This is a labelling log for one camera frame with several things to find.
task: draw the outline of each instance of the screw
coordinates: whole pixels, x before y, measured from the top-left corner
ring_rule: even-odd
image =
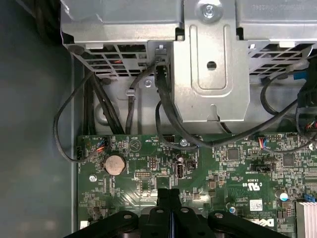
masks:
[[[183,213],[189,212],[189,210],[187,208],[185,208],[185,207],[181,208],[180,211],[183,212]]]
[[[150,88],[151,85],[152,85],[152,81],[150,81],[150,80],[146,80],[146,81],[144,82],[144,86],[147,87],[147,88]]]
[[[179,142],[179,144],[180,144],[181,146],[185,147],[185,146],[188,145],[188,142],[187,142],[186,139],[181,139],[180,142]]]
[[[214,16],[213,5],[210,5],[210,4],[205,5],[205,7],[203,8],[203,15],[204,15],[204,17],[206,17],[208,19],[213,18],[213,16]]]
[[[90,182],[96,182],[97,181],[97,176],[96,175],[90,175],[89,176],[89,181]]]
[[[223,218],[223,215],[222,215],[221,213],[216,213],[214,216],[215,216],[216,218]]]

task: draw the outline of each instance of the black cable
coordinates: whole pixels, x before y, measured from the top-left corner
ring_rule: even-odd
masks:
[[[223,145],[227,145],[230,143],[234,143],[238,140],[244,139],[245,137],[251,136],[255,134],[258,131],[262,131],[280,119],[283,118],[289,111],[292,110],[292,108],[297,104],[297,100],[292,102],[290,105],[288,105],[284,110],[279,112],[277,115],[272,117],[271,119],[267,120],[266,122],[250,129],[245,132],[242,132],[237,135],[233,135],[229,138],[219,139],[215,141],[205,142],[201,141],[198,138],[192,136],[191,134],[186,131],[186,129],[182,126],[182,124],[178,121],[175,110],[174,110],[174,104],[172,103],[170,96],[169,96],[169,90],[166,85],[165,80],[165,74],[164,74],[164,68],[162,66],[157,67],[157,81],[156,81],[157,87],[158,87],[158,93],[159,97],[161,99],[164,111],[166,113],[166,116],[172,126],[176,129],[177,133],[179,133],[183,138],[185,138],[187,141],[190,141],[198,146],[208,147],[208,148],[214,148],[219,147]]]
[[[41,8],[45,20],[56,30],[59,30],[58,9],[54,9],[48,0],[36,0],[38,7]]]
[[[121,135],[124,135],[124,130],[122,128],[122,125],[120,123],[120,120],[118,118],[118,115],[108,97],[108,95],[106,94],[106,92],[104,91],[103,89],[103,86],[101,85],[101,83],[99,82],[99,80],[96,79],[95,76],[92,77],[92,80],[94,82],[94,85],[95,85],[95,91],[98,91],[100,93],[100,96],[102,97],[108,111],[110,112],[113,120],[114,120],[114,123],[115,123],[115,126],[117,127],[117,134],[121,134]]]
[[[43,8],[44,0],[36,0],[34,2],[34,14],[35,14],[35,22],[37,26],[37,30],[41,38],[50,45],[59,45],[61,43],[60,36],[60,27],[56,28],[52,26],[47,20],[46,14],[44,10],[47,8]]]
[[[157,132],[158,132],[158,138],[159,140],[164,143],[165,145],[167,145],[170,148],[176,149],[176,150],[186,150],[186,151],[190,151],[190,150],[195,150],[198,147],[197,146],[188,146],[188,147],[182,147],[182,146],[177,146],[174,145],[170,142],[168,142],[167,140],[165,140],[162,130],[161,130],[161,123],[160,123],[160,116],[159,116],[159,108],[161,106],[161,101],[158,102],[157,107],[155,109],[155,123],[157,126]]]
[[[103,112],[104,112],[104,116],[106,117],[107,119],[107,123],[112,131],[113,134],[120,134],[120,130],[119,128],[116,126],[115,122],[114,122],[114,119],[112,118],[111,116],[111,113],[109,111],[109,108],[107,106],[107,104],[104,102],[99,90],[97,89],[96,85],[95,85],[95,82],[94,80],[92,79],[92,87],[93,87],[93,90],[95,91],[95,94],[98,98],[98,101],[101,105],[101,108],[103,109]]]
[[[66,159],[67,161],[72,162],[72,163],[81,163],[81,162],[87,161],[87,160],[91,159],[92,157],[94,157],[95,155],[97,155],[98,151],[97,150],[93,151],[87,157],[85,157],[84,159],[81,159],[81,160],[74,160],[74,159],[70,158],[68,155],[66,155],[66,153],[64,152],[64,150],[63,150],[63,148],[62,148],[62,146],[60,144],[60,140],[59,140],[59,136],[58,136],[58,120],[60,118],[60,115],[62,114],[62,112],[64,111],[66,106],[68,105],[68,103],[74,98],[74,96],[83,87],[83,85],[86,83],[86,81],[90,77],[93,76],[93,74],[94,74],[93,72],[90,72],[84,77],[83,80],[81,80],[79,85],[74,89],[74,91],[67,98],[67,100],[64,102],[64,104],[60,107],[60,109],[56,113],[56,115],[54,117],[54,121],[53,121],[53,137],[54,137],[54,140],[55,140],[55,143],[56,143],[56,147],[57,147],[58,151],[60,152],[60,154],[62,155],[62,157],[64,159]]]
[[[95,125],[95,110],[94,110],[94,91],[91,80],[88,81],[88,108],[87,108],[87,117],[88,117],[88,129],[90,135],[96,135],[96,125]]]
[[[275,109],[273,109],[269,104],[268,104],[268,101],[266,99],[266,91],[268,89],[268,87],[271,85],[271,83],[281,77],[288,77],[289,75],[293,75],[294,73],[300,73],[300,72],[306,72],[305,70],[298,70],[298,71],[293,71],[293,72],[286,72],[286,73],[282,73],[282,74],[279,74],[278,76],[275,76],[273,79],[271,79],[264,87],[263,89],[261,90],[261,93],[260,93],[260,101],[261,101],[261,104],[263,106],[263,108],[268,112],[270,113],[271,115],[276,115],[278,114],[278,111],[276,111]]]
[[[227,127],[226,123],[220,122],[220,125],[225,132],[227,132],[228,134],[232,134],[231,130]]]
[[[151,73],[155,71],[155,64],[150,65],[146,70],[140,73],[132,82],[130,89],[135,90],[136,86],[140,81],[144,78],[148,77]],[[127,135],[131,134],[132,122],[133,122],[133,114],[134,114],[134,100],[135,96],[128,97],[128,116],[127,121],[125,123],[125,133]]]
[[[89,134],[89,126],[88,126],[88,89],[89,80],[84,85],[84,100],[83,100],[83,135]]]

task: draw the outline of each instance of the microchip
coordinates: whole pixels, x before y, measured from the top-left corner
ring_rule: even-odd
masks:
[[[200,199],[200,194],[199,193],[194,193],[193,194],[193,199]]]
[[[243,209],[237,209],[237,216],[243,216]]]
[[[284,155],[283,156],[283,166],[284,167],[293,167],[295,164],[293,155]]]
[[[283,209],[287,209],[287,208],[289,208],[289,207],[290,207],[290,205],[291,205],[291,203],[290,203],[290,202],[282,202],[282,208],[283,208]]]
[[[157,177],[157,189],[159,188],[167,188],[169,187],[169,177]]]
[[[217,182],[209,180],[209,189],[215,189],[217,187]]]
[[[209,191],[208,191],[208,195],[209,195],[210,197],[216,197],[216,191],[215,191],[215,190],[209,190]]]
[[[278,218],[278,219],[283,219],[283,213],[282,213],[282,211],[277,211],[277,218]]]
[[[239,150],[238,149],[228,150],[228,160],[239,160]]]

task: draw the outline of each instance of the silver metal surface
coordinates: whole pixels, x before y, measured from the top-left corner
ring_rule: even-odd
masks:
[[[172,96],[183,122],[242,121],[249,102],[247,42],[236,40],[235,1],[210,0],[217,22],[200,19],[206,1],[184,2],[185,41],[172,49]],[[210,61],[216,69],[207,68]]]
[[[221,214],[221,213],[216,213],[214,216],[217,218],[220,218],[220,219],[223,218],[223,214]]]
[[[0,1],[1,161],[0,228],[3,238],[60,238],[76,220],[72,165],[55,148],[53,118],[82,74],[64,47],[49,47],[33,17],[15,1]],[[61,115],[59,136],[67,154],[81,133],[75,98]]]
[[[188,142],[187,142],[186,139],[181,139],[180,142],[179,142],[179,144],[180,144],[181,146],[185,147],[185,146],[188,145]]]
[[[183,213],[189,212],[189,210],[186,207],[181,208],[180,211],[183,212]]]
[[[89,181],[90,182],[96,182],[97,181],[97,176],[96,175],[89,175]]]
[[[315,0],[238,0],[236,6],[245,40],[317,39]]]
[[[145,80],[144,86],[145,86],[146,88],[150,88],[151,85],[152,85],[152,81],[151,81],[151,80],[149,80],[149,79]]]
[[[182,0],[62,0],[61,28],[75,43],[175,40]]]
[[[317,203],[316,202],[296,202],[296,227],[297,237],[316,238],[317,237]]]

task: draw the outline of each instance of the motherboard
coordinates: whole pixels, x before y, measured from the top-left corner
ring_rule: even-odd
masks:
[[[205,141],[228,135],[202,136]],[[290,150],[305,142],[294,133],[262,135],[271,150]],[[157,135],[80,136],[80,159],[108,146],[78,165],[78,228],[120,210],[141,214],[156,206],[159,188],[178,188],[183,206],[206,217],[225,210],[296,238],[296,203],[315,202],[317,149],[293,154],[263,151],[255,137],[213,149],[171,149]],[[166,140],[179,145],[182,138]]]

